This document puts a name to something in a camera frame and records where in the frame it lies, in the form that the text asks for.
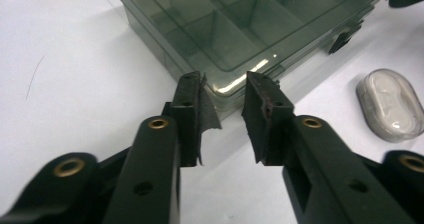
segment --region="plastic storage box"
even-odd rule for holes
[[[200,71],[221,118],[243,102],[247,71],[278,79],[378,0],[121,0],[131,27],[175,79]]]

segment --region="screw hole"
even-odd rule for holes
[[[358,180],[351,180],[348,183],[348,186],[351,189],[353,189],[354,191],[357,191],[357,192],[361,192],[361,193],[368,192],[368,187],[364,183],[362,183],[362,182],[360,182]]]
[[[312,119],[312,118],[303,119],[303,125],[310,127],[310,128],[320,128],[320,127],[322,127],[321,122],[319,122],[316,119]]]
[[[162,129],[168,125],[168,121],[165,119],[156,119],[149,123],[149,127],[152,129]]]
[[[424,173],[424,160],[415,156],[402,155],[400,162],[409,169]]]
[[[141,182],[134,186],[134,193],[139,196],[145,196],[153,190],[153,184],[149,181]]]
[[[79,158],[70,158],[57,165],[53,174],[57,177],[68,177],[77,174],[85,166],[85,162]]]

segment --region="white oval object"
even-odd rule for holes
[[[384,140],[401,142],[423,133],[423,107],[399,73],[376,70],[358,84],[356,92],[369,127]]]

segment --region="white table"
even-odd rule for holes
[[[287,75],[281,86],[296,114],[327,120],[376,161],[388,150],[424,154],[424,136],[400,144],[375,136],[355,95],[359,79],[390,68],[424,100],[423,12],[424,3],[392,10],[382,1],[345,48]],[[0,0],[0,214],[55,157],[100,161],[130,146],[175,87],[119,0]],[[255,164],[240,112],[222,124],[203,135],[205,166],[182,171],[181,223],[296,223],[282,168]]]

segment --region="brass insert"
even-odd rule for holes
[[[71,158],[57,165],[53,174],[57,177],[68,177],[77,174],[85,166],[85,162],[79,158]]]
[[[409,169],[424,173],[424,160],[415,156],[402,155],[399,161]]]
[[[162,129],[168,126],[169,122],[165,119],[159,118],[149,122],[149,127],[152,129]]]
[[[321,128],[322,124],[317,119],[314,118],[305,118],[302,121],[303,125],[310,128]]]

